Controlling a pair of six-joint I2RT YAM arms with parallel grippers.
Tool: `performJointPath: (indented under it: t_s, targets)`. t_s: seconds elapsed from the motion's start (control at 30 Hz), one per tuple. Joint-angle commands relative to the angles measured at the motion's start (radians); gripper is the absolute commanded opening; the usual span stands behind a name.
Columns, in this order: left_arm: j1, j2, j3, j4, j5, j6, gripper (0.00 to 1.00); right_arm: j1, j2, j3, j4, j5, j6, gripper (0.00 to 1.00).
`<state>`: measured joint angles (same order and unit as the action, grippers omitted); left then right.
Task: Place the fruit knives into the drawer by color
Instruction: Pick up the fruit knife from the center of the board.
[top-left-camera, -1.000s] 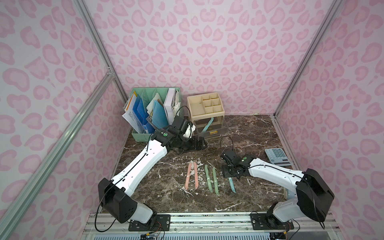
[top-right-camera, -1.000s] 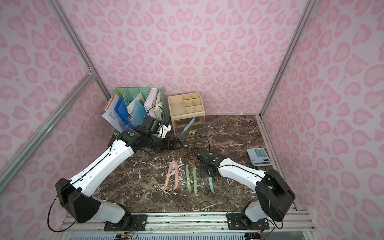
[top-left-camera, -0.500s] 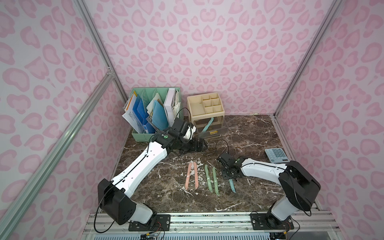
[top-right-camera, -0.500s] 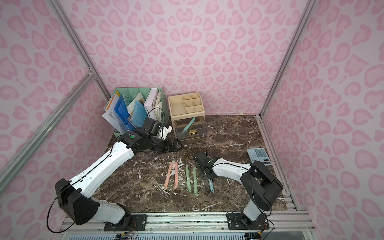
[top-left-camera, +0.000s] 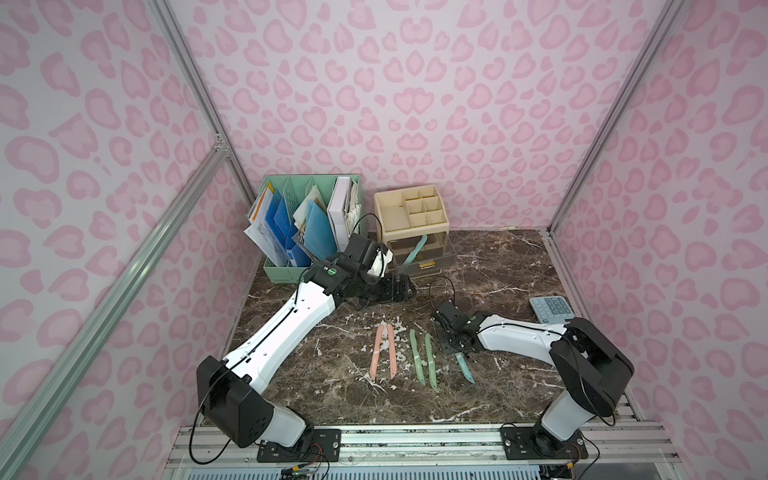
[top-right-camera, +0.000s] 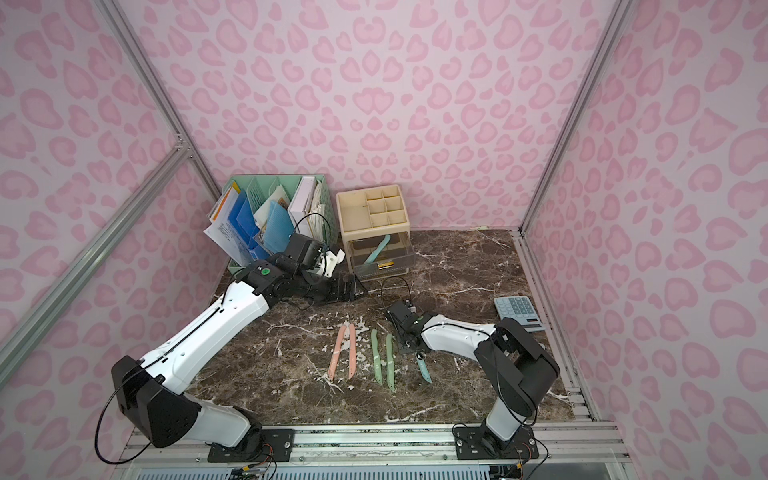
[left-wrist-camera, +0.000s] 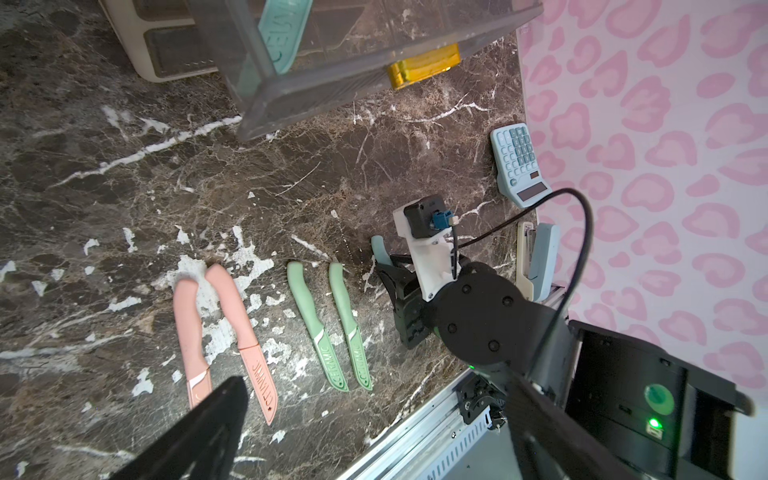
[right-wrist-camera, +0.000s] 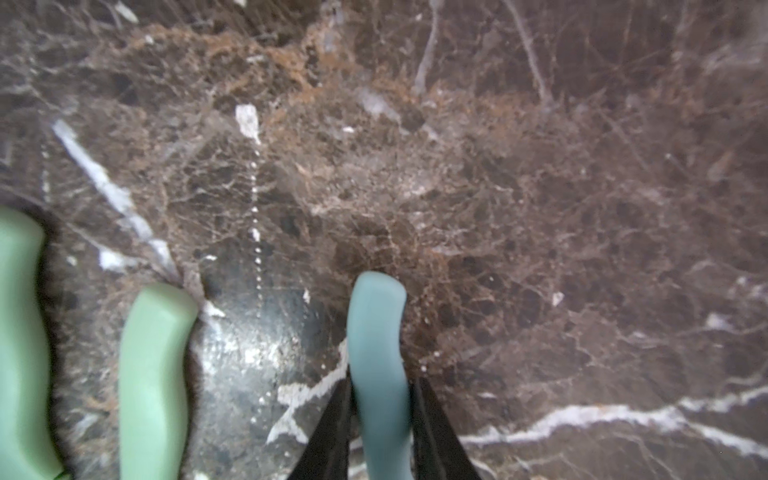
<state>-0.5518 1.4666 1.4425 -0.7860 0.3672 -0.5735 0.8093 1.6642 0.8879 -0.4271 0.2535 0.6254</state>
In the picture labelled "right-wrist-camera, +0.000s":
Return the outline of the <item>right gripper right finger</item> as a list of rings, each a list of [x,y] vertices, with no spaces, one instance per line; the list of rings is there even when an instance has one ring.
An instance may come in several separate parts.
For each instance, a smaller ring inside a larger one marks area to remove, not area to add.
[[[411,383],[415,479],[480,480],[426,378]]]

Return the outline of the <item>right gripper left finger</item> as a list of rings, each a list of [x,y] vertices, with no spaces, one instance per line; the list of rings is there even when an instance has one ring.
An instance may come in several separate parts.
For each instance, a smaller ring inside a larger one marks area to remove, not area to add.
[[[354,416],[350,375],[337,382],[332,395],[288,480],[347,480]]]

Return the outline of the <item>teal fruit knife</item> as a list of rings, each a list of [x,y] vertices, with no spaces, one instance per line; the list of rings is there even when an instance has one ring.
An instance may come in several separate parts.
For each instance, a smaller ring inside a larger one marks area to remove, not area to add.
[[[348,365],[370,479],[411,479],[410,393],[400,332],[407,294],[391,276],[364,272],[347,315]]]

